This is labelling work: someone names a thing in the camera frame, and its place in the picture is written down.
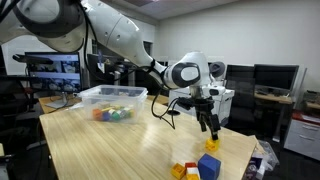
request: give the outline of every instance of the clear plastic bin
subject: clear plastic bin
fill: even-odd
[[[272,171],[274,169],[274,167],[279,164],[279,160],[278,160],[276,154],[274,153],[271,145],[267,141],[259,140],[259,144],[263,147],[264,151],[268,155],[267,162],[268,162],[268,164],[271,165],[271,167],[272,167],[271,171]]]
[[[135,123],[147,93],[142,87],[100,85],[82,91],[80,97],[89,120]]]

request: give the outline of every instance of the ceiling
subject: ceiling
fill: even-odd
[[[196,12],[237,0],[105,0],[157,20]]]

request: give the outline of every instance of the wooden table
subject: wooden table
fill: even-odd
[[[280,127],[282,124],[282,119],[284,117],[284,112],[285,112],[286,107],[293,103],[292,98],[286,97],[286,96],[275,96],[273,94],[263,95],[263,94],[258,94],[258,93],[255,93],[254,97],[257,99],[274,101],[274,102],[278,102],[279,104],[282,104],[279,120],[277,122],[276,131],[274,132],[274,135],[272,138],[273,141],[280,142]]]
[[[286,96],[275,96],[273,94],[263,95],[263,94],[254,93],[254,97],[257,99],[275,101],[280,104],[292,104],[291,97],[286,97]]]
[[[155,98],[156,96],[153,96],[153,95],[148,95],[147,99],[153,101],[153,99]],[[159,104],[162,104],[162,105],[165,105],[165,104],[168,104],[169,102],[169,98],[167,96],[163,96],[163,95],[159,95],[157,100],[156,100],[157,103]]]
[[[320,105],[317,103],[307,102],[307,107],[312,109],[320,109]]]
[[[71,96],[69,96],[68,98],[69,98],[68,103],[70,102],[71,104],[75,104],[75,103],[81,102],[81,100],[78,99],[78,98],[71,98]],[[63,108],[60,108],[60,109],[56,110],[55,108],[46,106],[46,104],[51,103],[52,101],[55,101],[55,100],[58,100],[58,99],[61,99],[61,96],[52,96],[52,97],[39,98],[39,103],[40,103],[40,106],[42,108],[43,113],[44,114],[48,114],[48,113],[53,112],[53,111],[62,111],[62,110],[65,110],[65,109],[69,108],[69,106],[68,106],[68,107],[63,107]]]
[[[136,124],[88,120],[83,108],[40,116],[58,178],[175,179],[170,174],[175,163],[197,162],[204,153],[222,162],[219,179],[242,178],[256,141],[222,128],[220,149],[206,152],[210,132],[202,133],[195,117],[181,113],[173,130],[154,118],[150,107],[146,100]],[[156,113],[165,109],[155,104]]]

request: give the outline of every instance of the white cabinet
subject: white cabinet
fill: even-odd
[[[320,160],[320,125],[292,119],[284,148]]]

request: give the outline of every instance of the white robotic arm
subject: white robotic arm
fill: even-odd
[[[7,8],[15,1],[0,0],[0,7],[5,4]],[[0,15],[0,45],[17,36],[34,35],[56,51],[77,51],[84,42],[87,16],[94,30],[89,30],[90,38],[95,39],[96,34],[96,40],[110,50],[139,67],[151,67],[145,71],[165,88],[190,86],[192,98],[201,103],[212,95],[225,91],[224,88],[211,85],[214,79],[210,76],[204,54],[191,52],[172,66],[160,65],[146,53],[140,29],[130,19],[100,0],[21,0],[5,18],[4,13],[5,11]],[[196,109],[207,111],[203,106]]]

